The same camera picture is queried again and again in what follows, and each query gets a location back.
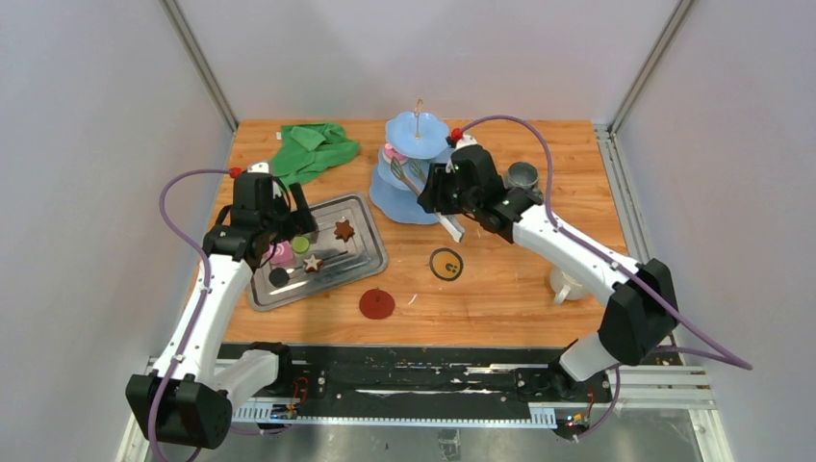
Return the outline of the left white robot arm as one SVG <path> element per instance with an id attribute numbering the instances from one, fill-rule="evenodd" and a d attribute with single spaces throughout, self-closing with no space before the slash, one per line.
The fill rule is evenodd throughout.
<path id="1" fill-rule="evenodd" d="M 162 444 L 215 449 L 233 412 L 257 392 L 286 396 L 294 385 L 292 355 L 281 343 L 256 342 L 221 372 L 216 361 L 241 293 L 272 246 L 316 231 L 298 183 L 248 169 L 228 170 L 233 200 L 197 241 L 172 220 L 166 225 L 197 252 L 199 273 L 188 304 L 152 369 L 130 377 L 125 396 L 154 456 Z"/>

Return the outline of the pink frosted donut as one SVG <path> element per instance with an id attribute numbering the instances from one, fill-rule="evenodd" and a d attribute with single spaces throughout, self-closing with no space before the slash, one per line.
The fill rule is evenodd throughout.
<path id="1" fill-rule="evenodd" d="M 382 148 L 382 157 L 386 163 L 391 164 L 393 162 L 397 162 L 400 165 L 403 165 L 408 158 L 399 153 L 397 150 L 393 148 L 393 146 L 389 143 L 385 143 Z"/>

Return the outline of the steel serving tongs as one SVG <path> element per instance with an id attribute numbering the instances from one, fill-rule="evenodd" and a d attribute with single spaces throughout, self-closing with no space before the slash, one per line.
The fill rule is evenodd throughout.
<path id="1" fill-rule="evenodd" d="M 419 180 L 426 181 L 427 176 L 423 169 L 423 163 L 416 159 L 408 159 L 403 165 L 393 162 L 390 164 L 390 171 L 397 180 L 403 183 L 416 196 L 421 195 L 421 188 L 418 183 L 411 179 L 411 175 Z M 464 226 L 453 216 L 445 216 L 439 212 L 434 212 L 433 215 L 437 221 L 445 228 L 447 233 L 456 243 L 461 243 L 465 236 Z"/>

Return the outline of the steel rectangular tray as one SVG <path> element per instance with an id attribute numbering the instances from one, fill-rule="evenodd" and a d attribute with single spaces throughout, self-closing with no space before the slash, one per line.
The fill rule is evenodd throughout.
<path id="1" fill-rule="evenodd" d="M 389 257 L 377 230 L 367 200 L 358 192 L 323 200 L 311 207 L 317 230 L 306 237 L 311 241 L 304 254 L 294 254 L 294 262 L 284 268 L 290 275 L 286 287 L 274 288 L 268 282 L 272 268 L 268 263 L 258 269 L 247 287 L 250 306 L 267 312 L 311 295 L 340 287 L 373 275 L 388 266 Z M 337 240 L 335 223 L 349 219 L 355 235 L 347 242 Z M 303 259 L 316 254 L 323 260 L 320 271 L 306 273 Z"/>

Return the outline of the brown star cookie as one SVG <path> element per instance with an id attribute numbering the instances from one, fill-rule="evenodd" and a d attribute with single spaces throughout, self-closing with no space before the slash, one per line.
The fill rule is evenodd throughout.
<path id="1" fill-rule="evenodd" d="M 351 225 L 350 220 L 344 219 L 337 221 L 335 223 L 334 235 L 337 240 L 347 243 L 355 235 L 355 229 Z"/>

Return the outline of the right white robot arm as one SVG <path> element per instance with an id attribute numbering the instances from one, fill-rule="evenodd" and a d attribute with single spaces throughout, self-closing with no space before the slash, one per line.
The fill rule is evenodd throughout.
<path id="1" fill-rule="evenodd" d="M 596 333 L 568 346 L 549 378 L 552 392 L 572 401 L 589 378 L 622 364 L 636 366 L 677 326 L 676 296 L 662 262 L 640 263 L 604 247 L 556 216 L 534 192 L 504 185 L 479 144 L 456 148 L 429 167 L 418 202 L 428 213 L 466 215 L 510 244 L 533 251 L 567 273 L 605 311 Z"/>

